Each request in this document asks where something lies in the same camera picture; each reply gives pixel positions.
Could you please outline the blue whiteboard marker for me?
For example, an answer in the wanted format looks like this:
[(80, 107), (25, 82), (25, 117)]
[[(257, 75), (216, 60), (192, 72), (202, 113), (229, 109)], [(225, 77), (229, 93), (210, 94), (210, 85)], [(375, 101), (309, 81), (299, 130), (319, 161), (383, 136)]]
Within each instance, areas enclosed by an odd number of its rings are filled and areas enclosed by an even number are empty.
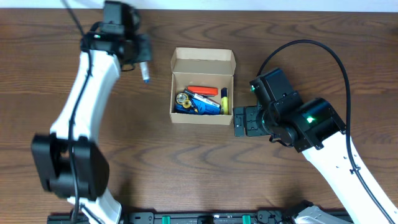
[(140, 69), (141, 69), (141, 75), (144, 83), (149, 83), (150, 82), (150, 72), (149, 72), (149, 65), (148, 62), (141, 62), (139, 64)]

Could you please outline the yellow highlighter pen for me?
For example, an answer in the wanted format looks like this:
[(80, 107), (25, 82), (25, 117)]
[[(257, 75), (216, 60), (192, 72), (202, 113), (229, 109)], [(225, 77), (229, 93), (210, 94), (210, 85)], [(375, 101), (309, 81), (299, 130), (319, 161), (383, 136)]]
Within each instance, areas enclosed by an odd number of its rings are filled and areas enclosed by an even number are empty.
[(229, 115), (229, 106), (228, 106), (228, 89), (221, 89), (221, 114)]

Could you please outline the blue plastic tool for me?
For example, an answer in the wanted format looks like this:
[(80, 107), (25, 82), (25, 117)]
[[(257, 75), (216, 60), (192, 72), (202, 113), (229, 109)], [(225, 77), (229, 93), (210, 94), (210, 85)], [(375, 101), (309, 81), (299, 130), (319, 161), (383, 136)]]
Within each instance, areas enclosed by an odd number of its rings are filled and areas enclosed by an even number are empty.
[(208, 103), (204, 103), (200, 100), (191, 99), (193, 102), (193, 107), (184, 108), (180, 104), (175, 105), (175, 112), (176, 113), (184, 113), (184, 114), (195, 114), (195, 115), (218, 115), (220, 114), (221, 109), (209, 105)]

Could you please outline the red stapler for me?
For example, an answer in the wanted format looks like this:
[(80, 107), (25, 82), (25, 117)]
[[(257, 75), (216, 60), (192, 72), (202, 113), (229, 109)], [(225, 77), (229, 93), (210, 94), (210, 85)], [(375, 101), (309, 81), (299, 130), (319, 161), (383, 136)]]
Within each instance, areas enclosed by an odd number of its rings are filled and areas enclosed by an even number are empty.
[(198, 95), (204, 95), (204, 96), (216, 96), (218, 94), (218, 89), (214, 87), (188, 86), (187, 90), (192, 91)]

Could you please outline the cardboard box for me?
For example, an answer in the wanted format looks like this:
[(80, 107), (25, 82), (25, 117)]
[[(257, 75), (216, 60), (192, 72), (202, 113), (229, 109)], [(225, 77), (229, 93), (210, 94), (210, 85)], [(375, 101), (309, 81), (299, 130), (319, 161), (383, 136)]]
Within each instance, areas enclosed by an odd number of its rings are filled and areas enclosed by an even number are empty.
[[(229, 49), (198, 49), (177, 47), (171, 59), (172, 86), (170, 119), (173, 123), (229, 125), (233, 117), (234, 71), (236, 61)], [(176, 96), (188, 86), (212, 87), (218, 94), (211, 97), (222, 102), (221, 90), (227, 89), (228, 114), (199, 115), (179, 113)]]

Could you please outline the black gold tape dispenser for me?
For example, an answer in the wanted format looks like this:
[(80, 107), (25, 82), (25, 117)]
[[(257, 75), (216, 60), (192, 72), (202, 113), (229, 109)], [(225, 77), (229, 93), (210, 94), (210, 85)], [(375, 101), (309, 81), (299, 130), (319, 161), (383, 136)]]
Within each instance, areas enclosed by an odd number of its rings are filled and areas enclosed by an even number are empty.
[(194, 113), (198, 113), (196, 105), (184, 92), (177, 93), (175, 97), (175, 102), (177, 105), (179, 105), (179, 107), (182, 107), (186, 111), (193, 110)]

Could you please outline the black whiteboard marker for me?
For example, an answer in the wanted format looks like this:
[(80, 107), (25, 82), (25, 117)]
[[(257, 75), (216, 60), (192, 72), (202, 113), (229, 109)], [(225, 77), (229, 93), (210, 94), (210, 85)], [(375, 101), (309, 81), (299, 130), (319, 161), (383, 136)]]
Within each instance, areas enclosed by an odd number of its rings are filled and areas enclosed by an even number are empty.
[(219, 108), (219, 109), (221, 108), (221, 105), (219, 103), (217, 103), (217, 102), (215, 102), (215, 101), (213, 101), (213, 100), (211, 100), (211, 99), (209, 99), (209, 98), (207, 98), (205, 96), (201, 96), (201, 95), (199, 95), (197, 93), (194, 93), (194, 92), (192, 92), (192, 91), (190, 91), (188, 89), (184, 89), (183, 92), (186, 93), (189, 97), (191, 97), (193, 99), (196, 99), (198, 101), (201, 101), (203, 103), (206, 103), (208, 105), (214, 106), (214, 107)]

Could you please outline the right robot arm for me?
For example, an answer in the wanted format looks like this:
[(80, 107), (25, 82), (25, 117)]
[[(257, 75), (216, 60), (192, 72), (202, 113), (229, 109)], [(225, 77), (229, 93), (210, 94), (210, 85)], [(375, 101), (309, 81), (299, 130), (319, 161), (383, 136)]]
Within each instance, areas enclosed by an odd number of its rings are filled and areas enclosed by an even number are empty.
[(257, 104), (233, 109), (235, 136), (269, 136), (303, 154), (354, 223), (397, 223), (397, 207), (346, 138), (346, 125), (327, 100), (303, 102), (278, 68), (249, 84)]

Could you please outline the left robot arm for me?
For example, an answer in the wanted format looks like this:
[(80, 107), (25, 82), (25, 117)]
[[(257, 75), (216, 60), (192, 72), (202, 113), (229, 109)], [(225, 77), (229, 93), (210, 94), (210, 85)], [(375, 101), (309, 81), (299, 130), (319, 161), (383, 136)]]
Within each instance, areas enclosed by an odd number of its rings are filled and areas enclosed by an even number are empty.
[(123, 207), (108, 189), (109, 164), (98, 147), (104, 109), (122, 72), (140, 68), (150, 81), (152, 47), (140, 34), (138, 10), (106, 1), (103, 19), (81, 32), (78, 72), (48, 134), (36, 134), (31, 152), (42, 188), (73, 205), (70, 223), (123, 223)]

